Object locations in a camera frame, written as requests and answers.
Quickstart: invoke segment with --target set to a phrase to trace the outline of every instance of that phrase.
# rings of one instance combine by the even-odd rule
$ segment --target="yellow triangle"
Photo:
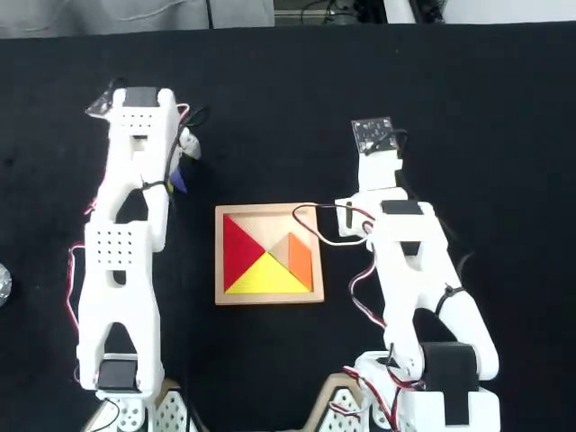
[[[226,294],[292,294],[310,290],[268,253],[263,254]]]

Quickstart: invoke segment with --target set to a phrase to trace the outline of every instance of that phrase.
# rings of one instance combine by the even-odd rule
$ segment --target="white wall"
[[[576,0],[448,0],[447,23],[531,23],[576,20]]]

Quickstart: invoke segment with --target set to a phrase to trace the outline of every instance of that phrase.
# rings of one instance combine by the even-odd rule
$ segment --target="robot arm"
[[[181,119],[173,92],[152,87],[116,90],[104,118],[110,123],[106,172],[85,225],[76,350],[79,381],[85,389],[96,390],[98,398],[114,398],[130,412],[146,408],[148,424],[153,425],[152,407],[164,368],[152,257],[166,241],[166,170],[172,172],[181,156],[180,148],[173,149],[176,137],[182,137]],[[183,135],[191,137],[188,130]],[[147,219],[118,223],[116,215],[129,193],[139,189],[148,206]],[[104,352],[114,323],[126,328],[136,354]],[[139,416],[137,424],[128,422],[121,429],[139,430],[143,419]]]
[[[390,120],[354,121],[353,128],[359,192],[336,204],[362,209],[374,219],[338,208],[338,228],[341,236],[367,237],[374,253],[385,300],[383,339],[390,350],[365,353],[355,368],[380,390],[388,407],[397,383],[379,358],[391,356],[403,379],[423,383],[421,391],[399,394],[396,430],[500,430],[498,398],[478,386],[498,373],[498,354],[476,303],[461,286],[434,209],[409,200],[396,185],[402,163]],[[435,313],[458,342],[420,343],[412,323],[416,308]]]

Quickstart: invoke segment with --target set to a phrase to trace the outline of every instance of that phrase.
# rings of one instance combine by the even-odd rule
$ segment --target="black cloth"
[[[193,401],[211,430],[299,428],[330,373],[382,348],[347,294],[369,264],[361,247],[321,246],[322,304],[216,307],[213,215],[349,196],[350,121],[387,115],[409,131],[406,179],[449,227],[454,258],[474,251],[463,285],[499,350],[486,387],[504,430],[570,429],[575,51],[573,23],[0,41],[0,262],[15,279],[0,309],[0,429],[79,430],[96,405],[72,378],[63,302],[67,248],[108,147],[105,121],[83,111],[113,77],[212,108],[154,263],[166,375],[181,382],[192,350]],[[337,235],[332,211],[319,226]],[[360,291],[381,309],[375,278]],[[446,338],[428,314],[416,323],[422,339]]]

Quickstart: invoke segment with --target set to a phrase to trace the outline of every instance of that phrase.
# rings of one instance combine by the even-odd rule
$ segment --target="perforated panel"
[[[111,401],[113,401],[116,404],[120,403],[120,400],[114,398],[112,398]],[[116,419],[116,416],[118,415],[117,405],[114,405],[108,401],[103,401],[102,405],[100,405],[98,409],[99,412],[94,418],[94,421],[86,425],[86,427],[82,429],[84,432],[89,432],[91,430],[103,428],[104,426],[108,425],[111,421]],[[117,421],[114,421],[111,425],[102,429],[102,432],[117,432],[118,429],[116,427],[116,424]]]
[[[116,403],[120,403],[117,399],[112,400]],[[107,425],[116,417],[117,414],[116,407],[107,402],[103,402],[103,405],[99,410],[100,411],[94,419],[94,422],[85,428],[85,432]],[[186,409],[186,405],[182,400],[180,393],[178,391],[169,391],[157,408],[154,430],[147,432],[185,432],[187,412],[188,410]],[[114,421],[112,425],[103,429],[103,432],[118,432],[118,429],[122,426],[122,421],[132,421],[132,415],[136,416],[139,415],[139,413],[131,413],[127,409],[126,412],[121,410],[119,418]],[[196,425],[192,421],[190,422],[190,431],[197,432]]]
[[[107,270],[126,270],[144,264],[149,251],[147,224],[97,224],[85,227],[86,259]]]
[[[156,432],[185,432],[187,409],[178,391],[169,391],[156,413]],[[190,430],[196,432],[194,423]]]
[[[129,135],[149,135],[155,126],[154,111],[158,108],[122,108],[120,126]]]
[[[360,409],[352,392],[348,389],[337,390],[332,401],[347,410]],[[345,416],[327,408],[326,414],[319,423],[318,432],[360,432],[360,420],[355,416]]]
[[[384,416],[384,412],[380,407],[378,409],[372,408],[372,419],[374,420],[374,424],[380,429],[390,429],[390,425],[388,424],[388,420],[386,416]]]

